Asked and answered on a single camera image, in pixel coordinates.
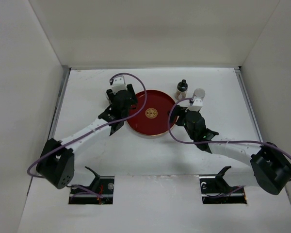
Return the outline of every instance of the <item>rectangular slot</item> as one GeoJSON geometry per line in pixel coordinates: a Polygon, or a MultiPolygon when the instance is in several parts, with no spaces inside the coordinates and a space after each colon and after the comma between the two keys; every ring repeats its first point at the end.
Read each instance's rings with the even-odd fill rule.
{"type": "Polygon", "coordinates": [[[219,197],[223,194],[202,194],[203,204],[247,204],[245,193],[231,194],[227,197],[219,197]]]}
{"type": "Polygon", "coordinates": [[[70,189],[69,202],[70,205],[110,205],[113,204],[113,191],[114,191],[114,176],[100,177],[97,188],[94,192],[101,194],[104,198],[86,194],[81,189],[70,189]]]}

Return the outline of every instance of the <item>white table surface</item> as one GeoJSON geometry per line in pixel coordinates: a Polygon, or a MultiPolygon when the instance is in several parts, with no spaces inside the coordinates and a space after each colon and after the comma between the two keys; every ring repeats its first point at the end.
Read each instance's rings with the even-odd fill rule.
{"type": "MultiPolygon", "coordinates": [[[[108,79],[118,72],[135,74],[147,89],[170,96],[186,79],[188,96],[198,87],[206,91],[201,114],[207,127],[230,138],[258,140],[232,68],[72,71],[55,139],[85,127],[108,106],[108,79]]],[[[136,93],[142,90],[132,78],[126,82],[136,93]]],[[[173,133],[189,141],[183,128],[174,127],[173,133]]],[[[246,167],[176,143],[168,134],[145,138],[125,124],[76,160],[76,169],[89,166],[101,175],[115,175],[113,205],[68,205],[68,189],[56,190],[47,181],[34,179],[18,232],[291,232],[291,205],[284,190],[272,196],[246,187],[247,205],[202,204],[196,174],[217,173],[228,165],[246,167]]]]}

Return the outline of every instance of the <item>round red tray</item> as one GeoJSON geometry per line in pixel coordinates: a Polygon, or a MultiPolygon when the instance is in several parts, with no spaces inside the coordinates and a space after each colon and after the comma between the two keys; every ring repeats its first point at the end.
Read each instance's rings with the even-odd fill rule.
{"type": "MultiPolygon", "coordinates": [[[[133,130],[143,135],[156,136],[168,131],[168,111],[171,110],[175,101],[166,93],[157,90],[147,90],[147,101],[143,110],[127,122],[133,130]]],[[[138,104],[132,109],[129,115],[136,113],[145,101],[145,92],[136,94],[138,104]]]]}

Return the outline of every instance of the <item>robotic arm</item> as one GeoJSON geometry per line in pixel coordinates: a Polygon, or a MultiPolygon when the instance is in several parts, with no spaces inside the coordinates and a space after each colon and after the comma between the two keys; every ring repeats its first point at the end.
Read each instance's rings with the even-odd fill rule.
{"type": "MultiPolygon", "coordinates": [[[[194,142],[231,141],[218,132],[206,128],[205,119],[199,112],[202,106],[202,99],[196,97],[190,101],[189,107],[177,105],[171,114],[170,122],[178,116],[176,125],[184,127],[194,142]]],[[[226,190],[225,193],[231,190],[231,186],[248,185],[260,186],[266,192],[278,195],[291,178],[289,161],[282,153],[270,147],[226,142],[197,144],[196,146],[202,151],[238,160],[251,168],[229,173],[227,172],[231,168],[229,166],[223,168],[218,174],[213,174],[212,179],[226,190]]]]}
{"type": "Polygon", "coordinates": [[[75,159],[96,141],[107,138],[118,131],[124,125],[124,122],[101,128],[100,126],[128,117],[129,110],[137,104],[132,85],[126,85],[123,76],[113,79],[111,89],[107,90],[107,98],[111,105],[91,124],[69,137],[61,140],[52,138],[46,142],[41,157],[67,142],[74,141],[74,143],[62,148],[37,164],[36,171],[56,188],[62,189],[70,183],[90,186],[97,174],[90,168],[75,171],[75,159]]]}

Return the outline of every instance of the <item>gold pattern on tray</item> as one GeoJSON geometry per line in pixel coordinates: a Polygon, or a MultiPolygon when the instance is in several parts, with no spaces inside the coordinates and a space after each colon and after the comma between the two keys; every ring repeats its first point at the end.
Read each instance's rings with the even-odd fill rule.
{"type": "Polygon", "coordinates": [[[155,117],[157,117],[157,110],[155,108],[148,108],[146,111],[145,111],[145,115],[147,118],[149,119],[154,119],[155,117]]]}

